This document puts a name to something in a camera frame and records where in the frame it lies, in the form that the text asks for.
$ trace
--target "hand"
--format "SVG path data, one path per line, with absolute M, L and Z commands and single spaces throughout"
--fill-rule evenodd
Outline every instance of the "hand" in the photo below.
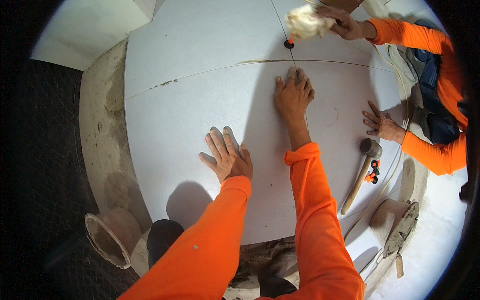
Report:
M 253 165 L 250 159 L 250 152 L 248 152 L 244 143 L 240 145 L 240 152 L 237 151 L 227 127 L 223 129 L 223 141 L 217 136 L 215 127 L 210 128 L 205 141 L 216 162 L 208 159 L 206 157 L 208 155 L 205 153 L 200 153 L 198 157 L 207 167 L 215 172 L 220 183 L 229 177 L 239 175 L 246 176 L 252 180 Z
M 405 129 L 400 127 L 394 120 L 392 120 L 389 113 L 387 113 L 385 116 L 382 115 L 375 104 L 373 104 L 371 101 L 368 101 L 368 105 L 370 105 L 370 108 L 375 115 L 364 111 L 363 115 L 369 118 L 371 121 L 363 120 L 363 123 L 375 130 L 367 131 L 367 134 L 378 135 L 385 140 L 395 141 L 399 144 L 402 144 L 407 131 L 405 131 Z
M 317 6 L 317 15 L 334 18 L 336 24 L 330 30 L 343 39 L 351 41 L 358 38 L 375 39 L 377 29 L 370 22 L 357 22 L 348 12 L 331 6 Z
M 288 127 L 304 122 L 305 110 L 314 97 L 312 82 L 302 69 L 292 67 L 287 83 L 276 78 L 275 105 Z
M 312 141 L 303 117 L 314 97 L 312 82 L 302 69 L 291 68 L 287 83 L 280 76 L 276 78 L 275 105 L 287 124 L 292 151 Z

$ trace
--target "jeans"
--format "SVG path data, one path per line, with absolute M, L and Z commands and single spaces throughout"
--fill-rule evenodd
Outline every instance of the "jeans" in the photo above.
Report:
M 435 29 L 434 24 L 426 20 L 418 20 L 416 25 Z M 437 95 L 437 79 L 442 58 L 426 50 L 412 48 L 416 59 L 425 63 L 419 78 L 420 92 L 423 100 L 425 118 L 421 126 L 426 137 L 434 144 L 449 144 L 460 134 L 455 118 L 443 106 Z
M 183 227 L 175 221 L 163 219 L 153 223 L 147 240 L 149 268 L 167 252 L 183 231 Z M 297 290 L 288 280 L 275 275 L 259 276 L 258 283 L 260 285 L 261 297 L 275 298 Z

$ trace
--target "bucket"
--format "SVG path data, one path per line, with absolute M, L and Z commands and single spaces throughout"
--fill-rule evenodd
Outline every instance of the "bucket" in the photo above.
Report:
M 418 202 L 409 204 L 392 199 L 378 206 L 370 227 L 378 242 L 384 245 L 383 258 L 403 252 L 417 224 L 419 210 Z
M 130 267 L 130 255 L 142 230 L 128 210 L 115 207 L 98 215 L 86 214 L 85 228 L 90 243 L 103 258 L 120 269 Z

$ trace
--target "orange long sleeve shirt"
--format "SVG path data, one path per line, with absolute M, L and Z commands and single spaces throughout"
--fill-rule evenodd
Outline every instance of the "orange long sleeve shirt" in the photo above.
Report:
M 297 212 L 300 288 L 276 299 L 360 300 L 365 285 L 345 249 L 336 201 L 319 155 L 316 143 L 285 154 Z M 250 193 L 247 177 L 226 179 L 197 223 L 119 300 L 222 299 L 237 271 Z
M 460 137 L 449 145 L 432 145 L 412 132 L 407 132 L 402 143 L 402 151 L 417 159 L 436 175 L 452 174 L 465 167 L 467 165 L 465 130 L 468 119 L 457 106 L 457 103 L 463 99 L 461 93 L 463 77 L 450 39 L 440 31 L 398 20 L 371 19 L 368 21 L 377 29 L 377 38 L 369 41 L 377 45 L 384 43 L 403 45 L 442 56 L 437 81 L 438 97 L 463 131 Z

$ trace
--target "white cloth rag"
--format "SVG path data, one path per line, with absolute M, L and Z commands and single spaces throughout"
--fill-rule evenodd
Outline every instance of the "white cloth rag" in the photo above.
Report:
M 310 4 L 291 10 L 286 16 L 287 28 L 294 40 L 323 37 L 336 24 L 335 19 L 319 17 Z

